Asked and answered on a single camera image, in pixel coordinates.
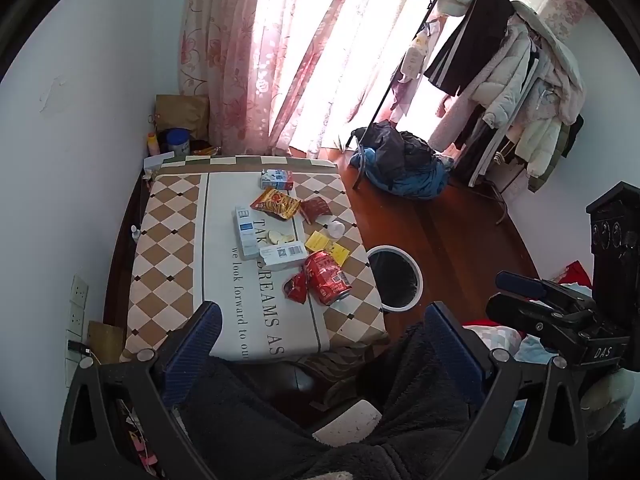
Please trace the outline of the yellow cigarette box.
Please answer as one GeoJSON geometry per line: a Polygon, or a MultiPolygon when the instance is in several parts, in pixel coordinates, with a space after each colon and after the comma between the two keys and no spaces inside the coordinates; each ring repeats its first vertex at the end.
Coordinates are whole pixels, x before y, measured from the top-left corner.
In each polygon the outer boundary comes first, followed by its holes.
{"type": "Polygon", "coordinates": [[[308,252],[326,252],[339,266],[344,266],[350,254],[350,251],[346,247],[334,242],[334,240],[331,240],[319,231],[314,231],[311,236],[307,238],[305,247],[308,252]]]}

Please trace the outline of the blue clothes pile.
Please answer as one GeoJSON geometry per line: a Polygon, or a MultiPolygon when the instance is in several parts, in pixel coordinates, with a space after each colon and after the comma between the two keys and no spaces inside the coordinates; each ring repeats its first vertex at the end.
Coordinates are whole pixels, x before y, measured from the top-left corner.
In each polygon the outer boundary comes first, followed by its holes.
{"type": "Polygon", "coordinates": [[[445,159],[409,131],[399,131],[389,122],[376,122],[349,135],[357,142],[349,163],[358,169],[354,188],[366,177],[382,191],[414,200],[439,196],[449,180],[445,159]]]}

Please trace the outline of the small red wrapper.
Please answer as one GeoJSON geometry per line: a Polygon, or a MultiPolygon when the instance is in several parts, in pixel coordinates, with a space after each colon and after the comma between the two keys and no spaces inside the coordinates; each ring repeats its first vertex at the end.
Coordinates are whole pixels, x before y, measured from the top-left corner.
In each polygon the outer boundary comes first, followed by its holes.
{"type": "Polygon", "coordinates": [[[283,293],[288,300],[295,301],[296,304],[304,304],[308,296],[306,273],[300,271],[286,281],[283,285],[283,293]]]}

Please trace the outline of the red blanket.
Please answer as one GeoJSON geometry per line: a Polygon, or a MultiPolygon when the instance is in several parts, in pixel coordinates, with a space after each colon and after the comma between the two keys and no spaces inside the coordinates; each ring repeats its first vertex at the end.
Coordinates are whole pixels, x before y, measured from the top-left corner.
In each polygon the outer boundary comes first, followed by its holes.
{"type": "Polygon", "coordinates": [[[577,284],[592,287],[591,278],[579,260],[569,263],[551,279],[558,284],[577,284]]]}

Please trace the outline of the yellow fruit peel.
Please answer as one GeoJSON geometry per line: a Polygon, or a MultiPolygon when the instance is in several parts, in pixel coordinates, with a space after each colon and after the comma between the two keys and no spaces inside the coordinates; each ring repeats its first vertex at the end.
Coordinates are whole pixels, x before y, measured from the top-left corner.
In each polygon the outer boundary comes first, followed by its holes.
{"type": "Polygon", "coordinates": [[[282,245],[282,244],[288,244],[296,241],[296,237],[294,235],[283,234],[273,230],[268,232],[267,237],[271,245],[282,245]]]}

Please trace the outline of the crushed red soda can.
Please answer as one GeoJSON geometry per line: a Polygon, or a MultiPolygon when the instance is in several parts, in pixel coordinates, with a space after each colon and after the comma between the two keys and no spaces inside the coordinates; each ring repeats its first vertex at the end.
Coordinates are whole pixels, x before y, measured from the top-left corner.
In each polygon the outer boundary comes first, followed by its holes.
{"type": "Polygon", "coordinates": [[[307,282],[320,304],[330,306],[350,295],[352,285],[334,258],[327,252],[314,252],[304,263],[307,282]]]}

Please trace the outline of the white barcode carton box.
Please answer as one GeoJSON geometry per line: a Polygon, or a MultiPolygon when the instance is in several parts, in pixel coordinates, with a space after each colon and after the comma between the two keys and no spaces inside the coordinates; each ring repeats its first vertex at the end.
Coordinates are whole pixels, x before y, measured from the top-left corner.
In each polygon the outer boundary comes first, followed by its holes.
{"type": "Polygon", "coordinates": [[[305,245],[299,240],[280,245],[263,247],[259,251],[262,268],[267,271],[280,271],[302,266],[308,258],[305,245]]]}

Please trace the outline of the white plastic cup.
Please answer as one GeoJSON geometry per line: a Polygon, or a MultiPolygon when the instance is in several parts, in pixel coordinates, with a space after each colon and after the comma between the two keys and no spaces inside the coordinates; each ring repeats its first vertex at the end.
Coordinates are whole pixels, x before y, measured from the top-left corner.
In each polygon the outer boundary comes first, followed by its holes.
{"type": "Polygon", "coordinates": [[[346,228],[341,221],[334,220],[326,226],[326,232],[332,240],[339,240],[346,232],[346,228]]]}

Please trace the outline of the checkered pink pillow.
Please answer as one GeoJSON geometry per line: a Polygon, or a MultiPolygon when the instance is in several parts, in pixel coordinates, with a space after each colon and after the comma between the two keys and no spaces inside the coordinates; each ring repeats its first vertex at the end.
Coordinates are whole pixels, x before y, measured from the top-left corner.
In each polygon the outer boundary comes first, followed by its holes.
{"type": "Polygon", "coordinates": [[[465,328],[476,333],[489,350],[501,348],[509,351],[512,356],[518,352],[523,339],[517,330],[503,325],[467,325],[465,328]]]}

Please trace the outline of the blue orange milk carton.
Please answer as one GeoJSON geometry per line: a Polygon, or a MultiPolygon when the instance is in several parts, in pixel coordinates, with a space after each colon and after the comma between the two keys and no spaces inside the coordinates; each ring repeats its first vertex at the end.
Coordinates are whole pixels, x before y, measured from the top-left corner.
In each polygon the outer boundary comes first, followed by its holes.
{"type": "Polygon", "coordinates": [[[259,186],[266,190],[291,191],[294,188],[292,172],[283,169],[264,169],[259,177],[259,186]]]}

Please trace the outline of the blue white long box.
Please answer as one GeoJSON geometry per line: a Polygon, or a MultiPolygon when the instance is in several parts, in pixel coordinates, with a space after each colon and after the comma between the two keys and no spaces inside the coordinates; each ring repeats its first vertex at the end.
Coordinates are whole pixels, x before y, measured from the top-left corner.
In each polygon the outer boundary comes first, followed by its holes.
{"type": "Polygon", "coordinates": [[[252,210],[247,207],[236,206],[234,208],[234,220],[243,259],[256,259],[259,256],[259,247],[252,210]]]}

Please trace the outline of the orange red snack bag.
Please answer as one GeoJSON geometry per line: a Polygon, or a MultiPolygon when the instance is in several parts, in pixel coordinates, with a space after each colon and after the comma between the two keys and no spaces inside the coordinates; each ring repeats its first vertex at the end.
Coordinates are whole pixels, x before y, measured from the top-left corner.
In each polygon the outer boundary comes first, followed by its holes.
{"type": "Polygon", "coordinates": [[[301,200],[289,196],[277,188],[266,188],[253,203],[250,208],[270,214],[274,218],[283,221],[291,220],[299,210],[301,200]]]}

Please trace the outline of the orange bottle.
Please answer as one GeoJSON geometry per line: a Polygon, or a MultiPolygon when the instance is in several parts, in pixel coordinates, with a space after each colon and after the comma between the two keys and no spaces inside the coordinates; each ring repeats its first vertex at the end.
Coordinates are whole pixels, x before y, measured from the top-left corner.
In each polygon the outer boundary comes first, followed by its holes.
{"type": "Polygon", "coordinates": [[[146,146],[150,156],[157,156],[160,154],[160,144],[158,144],[156,134],[149,132],[146,136],[146,146]]]}

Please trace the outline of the dark red snack wrapper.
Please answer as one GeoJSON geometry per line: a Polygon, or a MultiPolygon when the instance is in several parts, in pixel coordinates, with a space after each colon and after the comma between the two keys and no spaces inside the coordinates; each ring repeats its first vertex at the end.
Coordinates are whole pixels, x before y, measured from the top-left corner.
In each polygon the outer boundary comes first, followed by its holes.
{"type": "Polygon", "coordinates": [[[332,214],[329,204],[321,196],[312,196],[303,200],[299,206],[299,212],[308,224],[314,224],[320,217],[329,217],[332,214]]]}

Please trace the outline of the black fuzzy trouser leg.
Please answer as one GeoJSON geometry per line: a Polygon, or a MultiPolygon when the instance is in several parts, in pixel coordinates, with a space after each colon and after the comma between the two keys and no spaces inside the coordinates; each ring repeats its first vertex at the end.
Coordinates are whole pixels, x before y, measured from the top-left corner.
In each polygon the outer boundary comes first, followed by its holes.
{"type": "Polygon", "coordinates": [[[242,368],[211,358],[180,417],[218,479],[428,479],[468,428],[471,410],[416,323],[360,367],[333,413],[358,400],[381,415],[359,442],[338,448],[271,405],[242,368]]]}

